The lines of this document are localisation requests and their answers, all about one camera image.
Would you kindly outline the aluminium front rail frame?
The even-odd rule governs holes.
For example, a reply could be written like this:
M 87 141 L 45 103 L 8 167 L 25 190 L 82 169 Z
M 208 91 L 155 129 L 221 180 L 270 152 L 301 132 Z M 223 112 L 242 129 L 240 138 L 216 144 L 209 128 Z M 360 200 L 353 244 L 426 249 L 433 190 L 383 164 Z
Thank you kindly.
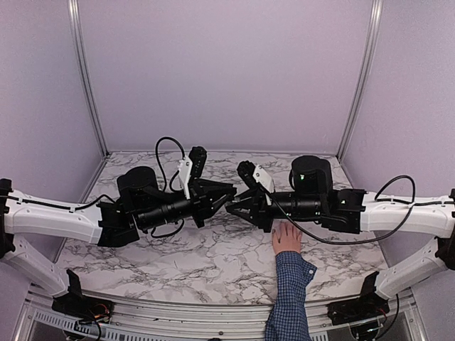
M 263 340 L 270 305 L 208 305 L 123 298 L 91 292 L 112 301 L 111 318 L 99 325 L 80 325 L 77 318 L 52 310 L 40 287 L 28 290 L 13 340 Z M 427 340 L 412 292 L 389 302 L 390 312 L 335 325 L 330 300 L 306 303 L 313 340 Z

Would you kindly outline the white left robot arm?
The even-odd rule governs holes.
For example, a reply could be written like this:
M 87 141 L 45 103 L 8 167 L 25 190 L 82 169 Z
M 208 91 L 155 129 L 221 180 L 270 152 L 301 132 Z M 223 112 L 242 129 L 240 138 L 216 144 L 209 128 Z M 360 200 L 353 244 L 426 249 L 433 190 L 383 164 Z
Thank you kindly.
M 1 179 L 1 261 L 20 271 L 62 303 L 75 316 L 90 309 L 80 280 L 72 271 L 55 267 L 30 247 L 25 234 L 79 239 L 99 247 L 123 247 L 165 224 L 190 217 L 204 227 L 220 208 L 233 199 L 234 185 L 203 179 L 207 152 L 196 146 L 184 154 L 177 176 L 181 191 L 160 190 L 154 170 L 137 166 L 117 179 L 119 198 L 107 195 L 88 204 L 44 202 L 12 188 Z

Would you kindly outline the blue checkered sleeve forearm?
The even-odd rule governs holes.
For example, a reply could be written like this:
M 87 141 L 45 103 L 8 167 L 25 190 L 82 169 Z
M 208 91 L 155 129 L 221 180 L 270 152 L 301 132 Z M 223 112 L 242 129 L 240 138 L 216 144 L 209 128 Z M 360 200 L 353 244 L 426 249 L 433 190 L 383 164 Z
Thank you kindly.
M 306 287 L 317 268 L 295 251 L 276 255 L 277 299 L 266 322 L 265 340 L 310 340 Z

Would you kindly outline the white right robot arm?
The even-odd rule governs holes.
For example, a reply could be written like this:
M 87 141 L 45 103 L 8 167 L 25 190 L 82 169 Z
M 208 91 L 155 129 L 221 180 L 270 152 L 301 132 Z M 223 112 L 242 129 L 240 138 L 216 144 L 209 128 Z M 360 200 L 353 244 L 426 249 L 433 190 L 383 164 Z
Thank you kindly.
M 290 192 L 277 192 L 270 174 L 261 166 L 243 161 L 237 173 L 248 189 L 227 205 L 228 213 L 264 232 L 275 219 L 314 222 L 332 232 L 360 234 L 382 231 L 429 234 L 432 239 L 418 252 L 363 282 L 352 311 L 367 318 L 400 291 L 434 275 L 454 269 L 454 195 L 395 197 L 362 189 L 336 190 L 330 163 L 316 156 L 300 156 L 291 163 Z

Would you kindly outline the left aluminium corner post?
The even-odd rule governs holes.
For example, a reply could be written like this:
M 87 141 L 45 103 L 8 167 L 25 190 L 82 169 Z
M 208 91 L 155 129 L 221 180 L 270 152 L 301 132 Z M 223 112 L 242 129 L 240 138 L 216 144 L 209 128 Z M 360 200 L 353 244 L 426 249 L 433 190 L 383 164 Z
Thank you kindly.
M 87 56 L 85 53 L 85 45 L 82 33 L 82 24 L 80 20 L 79 1 L 69 0 L 68 11 L 70 16 L 70 26 L 73 35 L 73 41 L 75 46 L 75 54 L 77 59 L 77 67 L 80 73 L 80 79 L 82 84 L 82 90 L 85 96 L 87 109 L 92 122 L 92 128 L 94 130 L 95 139 L 103 158 L 109 156 L 109 149 L 105 135 L 102 131 L 102 125 L 97 110 L 95 96 L 92 89 L 89 67 L 87 64 Z

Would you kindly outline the aluminium corner post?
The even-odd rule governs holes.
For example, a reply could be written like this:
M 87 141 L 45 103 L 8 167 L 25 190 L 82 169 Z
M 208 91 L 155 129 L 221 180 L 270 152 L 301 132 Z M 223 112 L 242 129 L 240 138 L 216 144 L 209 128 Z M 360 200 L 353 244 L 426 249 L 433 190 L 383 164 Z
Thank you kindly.
M 359 117 L 360 107 L 363 101 L 363 95 L 365 93 L 368 78 L 372 69 L 372 64 L 375 57 L 375 50 L 378 44 L 378 36 L 380 32 L 380 22 L 382 18 L 383 5 L 384 5 L 383 0 L 372 1 L 370 19 L 365 39 L 363 57 L 360 64 L 358 81 L 356 83 L 353 100 L 350 105 L 348 120 L 343 130 L 341 142 L 339 143 L 338 151 L 336 154 L 336 158 L 340 164 L 343 163 L 343 160 L 348 152 L 349 143 L 353 136 L 355 123 L 357 122 Z
M 87 56 L 85 53 L 85 45 L 82 33 L 82 24 L 80 20 L 79 1 L 69 0 L 68 11 L 70 16 L 70 26 L 73 35 L 73 41 L 75 46 L 75 54 L 77 59 L 77 67 L 80 73 L 80 79 L 82 84 L 82 90 L 85 96 L 87 109 L 92 122 L 92 128 L 94 130 L 95 139 L 103 158 L 109 156 L 109 149 L 105 135 L 102 131 L 102 125 L 97 110 L 95 96 L 92 89 L 89 67 L 87 64 Z

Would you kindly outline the right aluminium corner post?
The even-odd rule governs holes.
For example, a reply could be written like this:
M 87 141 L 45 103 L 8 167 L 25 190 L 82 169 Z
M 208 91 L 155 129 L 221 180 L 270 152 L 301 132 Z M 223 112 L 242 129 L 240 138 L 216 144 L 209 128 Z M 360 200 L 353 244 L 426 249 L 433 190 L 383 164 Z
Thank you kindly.
M 341 142 L 339 143 L 338 151 L 336 154 L 336 158 L 340 164 L 343 163 L 343 160 L 348 152 L 349 143 L 353 136 L 355 123 L 357 122 L 359 117 L 360 107 L 363 101 L 363 95 L 365 93 L 368 78 L 372 69 L 372 64 L 375 57 L 375 50 L 378 44 L 378 36 L 380 32 L 380 22 L 382 18 L 383 5 L 384 5 L 383 0 L 372 1 L 370 19 L 365 39 L 363 57 L 360 64 L 358 81 L 356 83 L 353 100 L 350 105 L 348 120 L 343 130 Z

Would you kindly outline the person's hand with long nails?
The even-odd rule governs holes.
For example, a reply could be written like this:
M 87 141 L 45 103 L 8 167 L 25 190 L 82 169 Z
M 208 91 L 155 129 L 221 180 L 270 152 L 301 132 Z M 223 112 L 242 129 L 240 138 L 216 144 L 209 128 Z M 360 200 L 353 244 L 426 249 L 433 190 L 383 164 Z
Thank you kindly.
M 290 222 L 280 222 L 272 232 L 272 248 L 277 256 L 283 252 L 301 253 L 302 233 Z

